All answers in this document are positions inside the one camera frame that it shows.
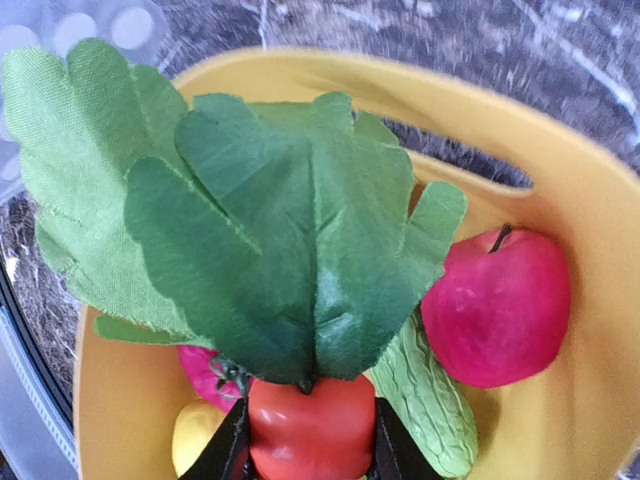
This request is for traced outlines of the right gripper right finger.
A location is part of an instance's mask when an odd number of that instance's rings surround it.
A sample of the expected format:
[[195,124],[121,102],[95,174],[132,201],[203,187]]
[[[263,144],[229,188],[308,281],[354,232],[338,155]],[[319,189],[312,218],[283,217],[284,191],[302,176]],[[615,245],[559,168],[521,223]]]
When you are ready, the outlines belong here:
[[372,478],[440,480],[404,424],[385,398],[376,399]]

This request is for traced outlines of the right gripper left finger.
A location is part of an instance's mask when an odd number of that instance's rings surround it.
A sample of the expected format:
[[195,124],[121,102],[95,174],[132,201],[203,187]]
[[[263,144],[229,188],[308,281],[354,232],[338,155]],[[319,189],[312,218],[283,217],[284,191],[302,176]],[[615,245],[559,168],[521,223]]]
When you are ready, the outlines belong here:
[[249,411],[239,399],[180,480],[242,480],[250,478]]

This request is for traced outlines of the yellow lemon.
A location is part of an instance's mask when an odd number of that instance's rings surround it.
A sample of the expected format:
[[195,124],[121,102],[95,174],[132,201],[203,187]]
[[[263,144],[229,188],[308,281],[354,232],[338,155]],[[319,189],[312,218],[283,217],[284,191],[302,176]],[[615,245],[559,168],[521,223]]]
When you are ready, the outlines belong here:
[[178,477],[195,463],[225,417],[221,408],[204,399],[194,400],[180,411],[172,438],[172,462]]

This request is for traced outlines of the red tomato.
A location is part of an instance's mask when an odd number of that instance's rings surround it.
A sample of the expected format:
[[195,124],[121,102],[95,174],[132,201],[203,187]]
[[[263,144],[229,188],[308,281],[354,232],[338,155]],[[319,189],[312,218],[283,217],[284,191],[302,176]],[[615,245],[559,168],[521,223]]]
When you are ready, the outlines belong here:
[[236,401],[248,396],[253,378],[217,350],[183,345],[178,348],[183,370],[195,392],[228,413]]

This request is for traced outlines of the red carrot with leaves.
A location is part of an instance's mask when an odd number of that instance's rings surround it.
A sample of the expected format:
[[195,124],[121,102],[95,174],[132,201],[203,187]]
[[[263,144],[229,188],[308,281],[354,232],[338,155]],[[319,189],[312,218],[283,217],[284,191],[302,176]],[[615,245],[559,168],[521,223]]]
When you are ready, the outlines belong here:
[[84,40],[7,54],[5,121],[50,268],[109,340],[213,349],[265,479],[359,479],[373,367],[442,276],[468,208],[351,97],[186,102]]

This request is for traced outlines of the polka dot zip bag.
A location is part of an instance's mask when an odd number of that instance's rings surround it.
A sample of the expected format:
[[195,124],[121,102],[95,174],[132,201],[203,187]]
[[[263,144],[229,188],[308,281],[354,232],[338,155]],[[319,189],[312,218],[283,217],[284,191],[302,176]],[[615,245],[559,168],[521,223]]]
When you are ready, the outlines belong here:
[[116,46],[133,63],[150,64],[168,23],[153,1],[3,1],[1,55],[41,47],[64,57],[86,38]]

